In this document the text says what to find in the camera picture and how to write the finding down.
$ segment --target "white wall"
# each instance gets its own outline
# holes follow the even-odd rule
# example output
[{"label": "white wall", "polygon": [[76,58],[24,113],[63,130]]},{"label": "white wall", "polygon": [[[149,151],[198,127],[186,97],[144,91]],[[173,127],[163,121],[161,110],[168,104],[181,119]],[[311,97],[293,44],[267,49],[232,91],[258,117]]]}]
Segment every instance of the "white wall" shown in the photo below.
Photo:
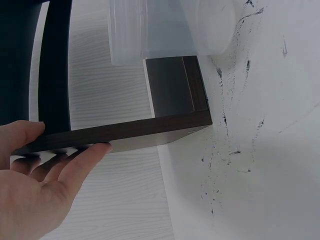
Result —
[{"label": "white wall", "polygon": [[319,239],[320,1],[245,3],[199,58],[213,127],[159,148],[175,239]]}]

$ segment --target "dark wooden shelf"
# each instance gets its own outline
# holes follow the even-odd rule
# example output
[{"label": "dark wooden shelf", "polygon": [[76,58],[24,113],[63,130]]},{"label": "dark wooden shelf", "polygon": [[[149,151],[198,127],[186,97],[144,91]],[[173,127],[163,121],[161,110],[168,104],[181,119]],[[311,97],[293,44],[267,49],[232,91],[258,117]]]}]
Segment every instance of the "dark wooden shelf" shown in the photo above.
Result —
[{"label": "dark wooden shelf", "polygon": [[[45,0],[0,3],[0,125],[28,120],[33,42]],[[114,152],[163,145],[212,124],[196,56],[146,61],[155,118],[70,130],[68,41],[72,0],[51,0],[39,64],[38,113],[46,132],[13,155],[62,152],[111,142]]]}]

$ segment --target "fingernail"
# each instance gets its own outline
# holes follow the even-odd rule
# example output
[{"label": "fingernail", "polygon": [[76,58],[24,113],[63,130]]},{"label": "fingernail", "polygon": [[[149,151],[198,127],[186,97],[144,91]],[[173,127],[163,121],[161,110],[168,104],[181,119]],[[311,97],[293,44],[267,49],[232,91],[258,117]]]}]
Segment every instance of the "fingernail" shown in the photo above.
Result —
[{"label": "fingernail", "polygon": [[109,142],[106,142],[105,145],[108,145],[108,146],[109,146],[109,149],[107,150],[107,154],[110,153],[110,152],[112,152],[112,150],[113,150],[112,145],[111,145]]}]

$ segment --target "dark wooden frame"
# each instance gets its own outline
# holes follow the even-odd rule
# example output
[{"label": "dark wooden frame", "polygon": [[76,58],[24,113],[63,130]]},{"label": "dark wooden frame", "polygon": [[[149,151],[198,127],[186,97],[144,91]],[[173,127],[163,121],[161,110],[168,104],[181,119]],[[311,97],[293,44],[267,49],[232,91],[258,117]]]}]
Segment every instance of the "dark wooden frame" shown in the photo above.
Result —
[{"label": "dark wooden frame", "polygon": [[[4,19],[10,19],[13,16],[20,17],[21,11],[26,9],[29,15],[34,15],[31,18],[32,22],[27,24],[31,31],[23,31],[22,36],[19,36],[21,39],[27,39],[27,48],[16,47],[19,51],[25,51],[25,60],[20,64],[23,65],[24,70],[29,69],[30,71],[32,53],[30,39],[34,38],[36,19],[40,11],[39,4],[45,1],[32,0],[30,4],[26,4],[26,0],[15,2],[20,2],[21,7],[18,10],[9,9]],[[155,118],[70,130],[68,76],[66,74],[68,72],[70,10],[71,0],[51,0],[46,18],[38,91],[39,118],[44,120],[47,130],[36,141],[16,150],[12,155],[28,156],[44,151],[59,153],[65,152],[67,148],[80,149],[90,144],[106,142],[111,142],[114,152],[128,151],[168,144],[212,124],[198,59],[196,56],[186,56],[146,61]],[[28,14],[23,16],[24,19],[17,19],[14,24],[21,20],[28,21]],[[61,35],[53,38],[52,36],[56,36],[59,31]],[[10,45],[12,42],[6,39],[7,36],[10,36],[9,32],[5,32],[4,37],[0,37],[0,44],[3,44],[3,46],[0,45],[0,50],[2,50],[0,53],[7,53],[12,48]],[[5,81],[9,83],[13,70],[10,65],[6,65],[6,56],[6,54],[0,55],[0,64],[2,64],[1,68],[5,68]],[[16,54],[9,57],[12,58],[11,62],[17,62]],[[24,71],[23,75],[13,76],[14,81],[19,86],[23,86],[24,94],[21,97],[23,99],[12,102],[10,96],[5,94],[1,99],[3,101],[1,105],[9,101],[10,107],[20,110],[23,115],[16,112],[12,114],[8,108],[0,106],[2,111],[7,110],[0,116],[0,124],[28,119],[26,112],[29,104],[25,102],[28,103],[29,75],[30,73]],[[10,84],[4,86],[5,89],[2,89],[4,93],[15,91]]]}]

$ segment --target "clear plastic cup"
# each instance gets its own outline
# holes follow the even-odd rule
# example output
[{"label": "clear plastic cup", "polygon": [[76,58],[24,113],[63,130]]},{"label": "clear plastic cup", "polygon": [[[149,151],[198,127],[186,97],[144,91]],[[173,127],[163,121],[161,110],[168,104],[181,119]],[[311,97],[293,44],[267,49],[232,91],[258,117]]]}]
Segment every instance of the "clear plastic cup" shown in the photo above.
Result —
[{"label": "clear plastic cup", "polygon": [[109,0],[114,65],[222,54],[236,27],[232,0]]}]

